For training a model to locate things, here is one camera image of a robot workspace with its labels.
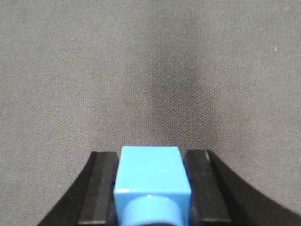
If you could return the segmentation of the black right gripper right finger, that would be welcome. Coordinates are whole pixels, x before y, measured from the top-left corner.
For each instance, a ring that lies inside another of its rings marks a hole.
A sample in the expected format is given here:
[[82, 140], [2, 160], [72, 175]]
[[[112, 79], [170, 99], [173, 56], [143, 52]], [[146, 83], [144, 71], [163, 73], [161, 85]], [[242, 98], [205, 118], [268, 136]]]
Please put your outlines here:
[[300, 215], [273, 201], [210, 150], [188, 150], [191, 226], [299, 226]]

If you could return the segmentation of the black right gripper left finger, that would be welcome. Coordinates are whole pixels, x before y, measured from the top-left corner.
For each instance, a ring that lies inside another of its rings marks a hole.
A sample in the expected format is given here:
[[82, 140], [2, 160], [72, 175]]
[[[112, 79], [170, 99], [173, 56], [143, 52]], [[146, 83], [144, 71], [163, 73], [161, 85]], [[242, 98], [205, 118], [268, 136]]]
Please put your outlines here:
[[41, 226], [116, 226], [113, 187], [118, 167], [115, 152], [92, 152]]

